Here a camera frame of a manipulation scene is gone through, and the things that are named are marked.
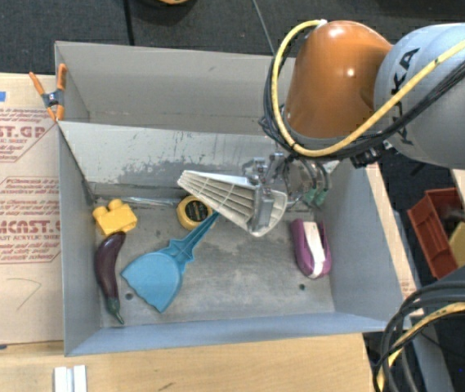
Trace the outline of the pale grey metal gripper finger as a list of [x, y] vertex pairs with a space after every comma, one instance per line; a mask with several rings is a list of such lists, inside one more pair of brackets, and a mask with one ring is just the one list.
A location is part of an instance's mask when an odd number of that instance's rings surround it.
[[258, 186], [254, 191], [252, 225], [269, 225], [274, 204], [271, 189]]

